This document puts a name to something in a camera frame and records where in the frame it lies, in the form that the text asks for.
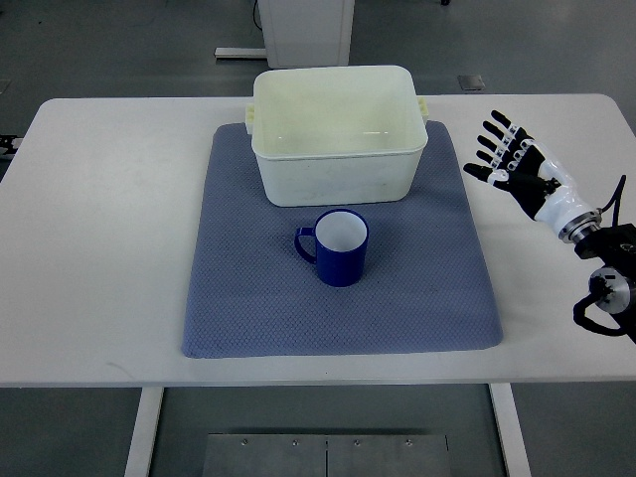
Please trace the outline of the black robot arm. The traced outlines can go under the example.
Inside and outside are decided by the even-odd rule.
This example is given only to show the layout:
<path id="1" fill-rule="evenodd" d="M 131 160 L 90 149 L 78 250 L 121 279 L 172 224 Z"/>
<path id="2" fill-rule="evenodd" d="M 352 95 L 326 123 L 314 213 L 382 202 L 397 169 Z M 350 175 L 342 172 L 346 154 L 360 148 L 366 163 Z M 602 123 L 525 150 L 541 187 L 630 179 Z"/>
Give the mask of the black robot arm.
<path id="1" fill-rule="evenodd" d="M 581 259 L 599 258 L 603 265 L 588 280 L 588 294 L 573 306 L 573 321 L 589 332 L 635 339 L 635 226 L 619 223 L 626 177 L 622 176 L 609 202 L 592 213 L 576 236 L 574 251 Z M 610 328 L 586 315 L 594 305 L 612 317 Z"/>

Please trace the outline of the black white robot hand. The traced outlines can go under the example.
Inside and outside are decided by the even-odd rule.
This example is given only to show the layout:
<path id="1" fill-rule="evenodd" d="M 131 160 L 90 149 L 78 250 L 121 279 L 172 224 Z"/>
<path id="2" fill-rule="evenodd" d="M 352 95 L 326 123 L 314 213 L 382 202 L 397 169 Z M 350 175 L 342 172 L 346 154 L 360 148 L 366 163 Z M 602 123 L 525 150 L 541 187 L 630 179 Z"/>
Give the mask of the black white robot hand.
<path id="1" fill-rule="evenodd" d="M 486 133 L 477 137 L 481 162 L 463 170 L 510 194 L 530 219 L 549 226 L 565 243 L 599 231 L 601 213 L 580 197 L 555 155 L 502 112 L 493 110 L 491 117 L 483 122 Z"/>

